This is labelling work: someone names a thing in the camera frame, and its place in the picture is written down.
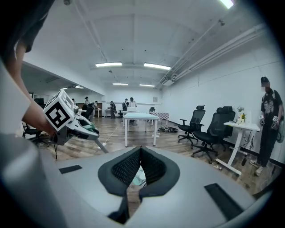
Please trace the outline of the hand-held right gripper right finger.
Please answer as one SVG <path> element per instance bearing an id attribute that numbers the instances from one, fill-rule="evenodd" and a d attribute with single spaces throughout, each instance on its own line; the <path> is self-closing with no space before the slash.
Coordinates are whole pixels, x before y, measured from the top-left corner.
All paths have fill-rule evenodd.
<path id="1" fill-rule="evenodd" d="M 180 168 L 168 157 L 147 147 L 141 147 L 140 159 L 147 184 L 139 191 L 141 201 L 146 197 L 165 195 L 178 182 Z"/>

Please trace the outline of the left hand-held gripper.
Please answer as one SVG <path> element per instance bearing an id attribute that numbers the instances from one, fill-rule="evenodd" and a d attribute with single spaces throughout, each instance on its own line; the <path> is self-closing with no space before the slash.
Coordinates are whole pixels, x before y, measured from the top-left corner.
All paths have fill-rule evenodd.
<path id="1" fill-rule="evenodd" d="M 63 146 L 72 137 L 94 141 L 99 138 L 98 130 L 77 110 L 64 90 L 60 90 L 47 102 L 43 113 L 56 131 L 50 138 L 51 143 Z"/>

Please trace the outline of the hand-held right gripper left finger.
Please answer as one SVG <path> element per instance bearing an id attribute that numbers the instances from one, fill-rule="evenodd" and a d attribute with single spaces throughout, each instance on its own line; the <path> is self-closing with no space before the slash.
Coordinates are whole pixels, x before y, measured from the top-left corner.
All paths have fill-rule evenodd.
<path id="1" fill-rule="evenodd" d="M 98 178 L 106 191 L 122 197 L 119 209 L 108 215 L 118 223 L 124 224 L 130 218 L 127 189 L 132 183 L 141 165 L 140 147 L 104 163 L 98 170 Z"/>

